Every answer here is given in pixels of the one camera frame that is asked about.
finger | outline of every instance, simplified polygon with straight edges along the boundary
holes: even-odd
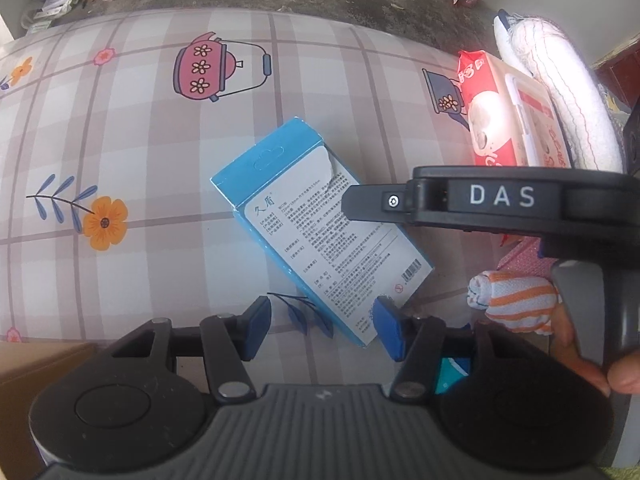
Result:
[[[613,363],[607,378],[620,394],[640,394],[640,350]]]
[[[574,371],[574,373],[599,389],[604,396],[609,397],[611,388],[604,373],[592,362],[581,358],[575,344],[564,346],[558,338],[555,338],[551,343],[550,354],[569,370]]]
[[[551,328],[554,331],[554,338],[562,346],[569,346],[574,342],[574,324],[562,303],[556,304],[555,309],[551,313]]]

striped towel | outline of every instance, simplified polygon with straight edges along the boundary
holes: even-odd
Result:
[[[466,302],[511,332],[550,335],[558,292],[545,278],[486,270],[469,282]]]

pink flower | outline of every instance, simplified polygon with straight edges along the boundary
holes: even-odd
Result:
[[[13,326],[6,331],[6,340],[9,343],[21,343],[22,338],[20,332],[18,332]]]
[[[116,55],[116,51],[112,48],[104,48],[94,57],[94,65],[102,66],[105,63],[108,63],[113,59],[113,56]]]

box with chinese text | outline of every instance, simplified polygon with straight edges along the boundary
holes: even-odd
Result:
[[[433,269],[398,226],[344,216],[342,194],[358,181],[300,119],[211,181],[298,288],[362,346],[376,336],[376,297],[402,306]]]

table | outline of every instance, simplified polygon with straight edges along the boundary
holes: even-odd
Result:
[[[176,68],[202,37],[223,48]],[[240,9],[102,16],[1,47],[0,333],[107,342],[153,317],[193,326],[295,293],[209,178],[294,116],[364,183],[472,164],[456,67],[384,32]],[[468,280],[495,267],[499,238],[409,234],[435,265],[409,310],[465,324]],[[395,370],[378,341],[303,336],[278,300],[247,367],[257,387],[386,383]]]

